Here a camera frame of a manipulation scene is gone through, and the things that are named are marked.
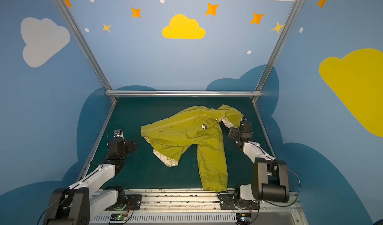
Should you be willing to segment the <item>lime green jacket printed lining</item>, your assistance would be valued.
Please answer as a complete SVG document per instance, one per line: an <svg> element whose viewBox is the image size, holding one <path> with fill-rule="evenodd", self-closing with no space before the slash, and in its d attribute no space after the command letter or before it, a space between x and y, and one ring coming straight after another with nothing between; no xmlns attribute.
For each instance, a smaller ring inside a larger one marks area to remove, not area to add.
<svg viewBox="0 0 383 225"><path fill-rule="evenodd" d="M220 123L237 128L242 113L228 105L217 109L193 106L141 127L141 136L153 147L154 155L166 166L179 164L183 153L197 146L197 164L204 190L227 190L228 172Z"/></svg>

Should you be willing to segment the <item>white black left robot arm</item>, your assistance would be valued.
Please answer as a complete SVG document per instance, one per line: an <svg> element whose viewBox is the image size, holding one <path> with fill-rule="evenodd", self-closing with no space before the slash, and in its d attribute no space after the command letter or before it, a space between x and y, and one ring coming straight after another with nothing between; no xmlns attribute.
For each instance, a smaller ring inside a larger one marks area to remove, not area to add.
<svg viewBox="0 0 383 225"><path fill-rule="evenodd" d="M108 143L107 157L82 180L56 189L42 213L44 225L88 225L107 208L123 210L129 205L124 189L112 187L94 195L123 168L127 154L137 150L135 140L114 137Z"/></svg>

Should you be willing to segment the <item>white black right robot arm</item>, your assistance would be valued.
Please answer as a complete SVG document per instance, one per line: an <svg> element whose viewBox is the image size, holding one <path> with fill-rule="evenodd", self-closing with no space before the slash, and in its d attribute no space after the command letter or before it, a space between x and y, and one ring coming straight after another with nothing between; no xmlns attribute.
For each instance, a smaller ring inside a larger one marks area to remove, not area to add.
<svg viewBox="0 0 383 225"><path fill-rule="evenodd" d="M239 127L231 127L228 137L253 163L252 182L239 187L239 199L287 203L290 198L288 168L284 161L268 154L259 143L252 140L252 124L246 118Z"/></svg>

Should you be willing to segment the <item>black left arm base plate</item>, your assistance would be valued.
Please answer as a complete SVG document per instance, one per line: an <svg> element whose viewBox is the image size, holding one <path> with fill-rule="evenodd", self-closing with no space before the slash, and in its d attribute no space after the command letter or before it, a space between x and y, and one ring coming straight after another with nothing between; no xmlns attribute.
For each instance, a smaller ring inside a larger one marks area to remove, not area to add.
<svg viewBox="0 0 383 225"><path fill-rule="evenodd" d="M140 194L127 194L125 195L125 203L119 203L106 208L106 211L137 211L141 207L142 195Z"/></svg>

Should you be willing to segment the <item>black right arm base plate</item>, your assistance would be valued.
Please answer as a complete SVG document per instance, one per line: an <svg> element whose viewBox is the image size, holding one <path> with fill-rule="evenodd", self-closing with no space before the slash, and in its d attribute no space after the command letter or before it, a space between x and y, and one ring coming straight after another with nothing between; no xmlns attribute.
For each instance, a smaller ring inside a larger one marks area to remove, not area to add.
<svg viewBox="0 0 383 225"><path fill-rule="evenodd" d="M251 200L241 199L239 194L221 192L217 194L221 210L258 210L260 205Z"/></svg>

